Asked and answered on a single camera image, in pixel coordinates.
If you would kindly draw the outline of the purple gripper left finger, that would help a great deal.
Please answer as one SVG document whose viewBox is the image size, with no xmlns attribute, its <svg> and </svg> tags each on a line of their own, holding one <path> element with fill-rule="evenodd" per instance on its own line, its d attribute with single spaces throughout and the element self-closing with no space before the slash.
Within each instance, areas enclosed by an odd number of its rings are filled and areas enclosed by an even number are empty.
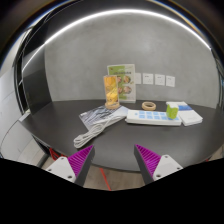
<svg viewBox="0 0 224 224">
<path fill-rule="evenodd" d="M 47 171 L 78 186 L 83 186 L 94 156 L 95 148 L 91 145 L 69 157 L 59 157 L 47 168 Z"/>
</svg>

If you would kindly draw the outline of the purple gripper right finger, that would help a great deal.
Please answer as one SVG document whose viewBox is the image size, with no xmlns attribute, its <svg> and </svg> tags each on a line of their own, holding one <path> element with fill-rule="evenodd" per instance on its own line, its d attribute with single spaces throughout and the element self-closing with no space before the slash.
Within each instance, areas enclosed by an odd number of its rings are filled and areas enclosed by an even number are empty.
<svg viewBox="0 0 224 224">
<path fill-rule="evenodd" d="M 169 155 L 159 155 L 138 144 L 134 145 L 134 155 L 145 184 L 182 169 L 182 166 Z"/>
</svg>

